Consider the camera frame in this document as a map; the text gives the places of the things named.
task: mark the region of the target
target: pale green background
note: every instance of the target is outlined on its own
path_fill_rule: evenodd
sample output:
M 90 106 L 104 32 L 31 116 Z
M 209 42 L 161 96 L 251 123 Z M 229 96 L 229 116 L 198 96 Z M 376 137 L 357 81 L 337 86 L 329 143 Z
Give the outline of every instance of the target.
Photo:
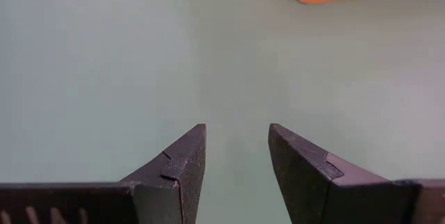
M 279 122 L 445 177 L 445 0 L 0 0 L 0 181 L 113 181 L 208 126 L 198 223 L 290 223 Z

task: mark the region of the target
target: light green surface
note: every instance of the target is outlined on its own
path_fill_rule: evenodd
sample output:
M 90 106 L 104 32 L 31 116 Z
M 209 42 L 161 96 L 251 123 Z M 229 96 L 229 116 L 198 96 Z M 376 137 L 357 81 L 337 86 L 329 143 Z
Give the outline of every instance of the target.
M 445 177 L 445 0 L 0 0 L 0 181 L 112 181 L 208 126 L 198 223 L 290 223 L 270 122 Z

